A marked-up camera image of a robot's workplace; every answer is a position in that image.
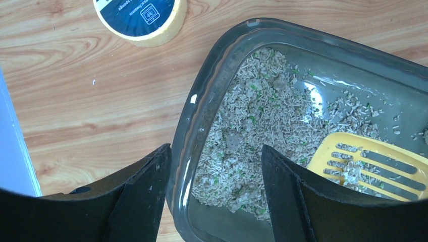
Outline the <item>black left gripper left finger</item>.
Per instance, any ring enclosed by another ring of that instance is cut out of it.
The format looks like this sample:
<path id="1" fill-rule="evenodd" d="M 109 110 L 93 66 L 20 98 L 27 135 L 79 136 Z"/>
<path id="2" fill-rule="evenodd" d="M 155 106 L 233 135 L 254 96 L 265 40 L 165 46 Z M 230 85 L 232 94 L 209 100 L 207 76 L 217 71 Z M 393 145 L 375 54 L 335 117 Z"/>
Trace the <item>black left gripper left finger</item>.
<path id="1" fill-rule="evenodd" d="M 156 241 L 171 164 L 163 144 L 68 194 L 1 190 L 1 241 Z"/>

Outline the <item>yellow litter scoop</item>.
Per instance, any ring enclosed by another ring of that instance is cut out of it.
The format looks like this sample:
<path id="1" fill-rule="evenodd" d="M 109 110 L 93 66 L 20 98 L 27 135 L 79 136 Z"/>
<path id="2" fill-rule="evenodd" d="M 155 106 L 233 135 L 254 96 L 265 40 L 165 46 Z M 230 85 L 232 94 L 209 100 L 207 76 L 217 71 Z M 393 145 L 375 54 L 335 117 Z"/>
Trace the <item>yellow litter scoop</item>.
<path id="1" fill-rule="evenodd" d="M 307 169 L 372 196 L 403 202 L 427 199 L 427 149 L 420 141 L 390 144 L 333 133 L 323 139 Z"/>

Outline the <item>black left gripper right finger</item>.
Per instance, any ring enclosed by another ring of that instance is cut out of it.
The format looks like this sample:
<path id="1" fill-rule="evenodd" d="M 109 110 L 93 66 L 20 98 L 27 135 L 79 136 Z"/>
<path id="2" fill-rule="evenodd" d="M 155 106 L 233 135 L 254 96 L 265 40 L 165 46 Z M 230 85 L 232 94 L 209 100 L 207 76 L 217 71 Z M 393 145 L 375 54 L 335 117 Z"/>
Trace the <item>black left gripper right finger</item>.
<path id="1" fill-rule="evenodd" d="M 275 241 L 427 241 L 427 200 L 345 188 L 268 145 L 261 165 Z"/>

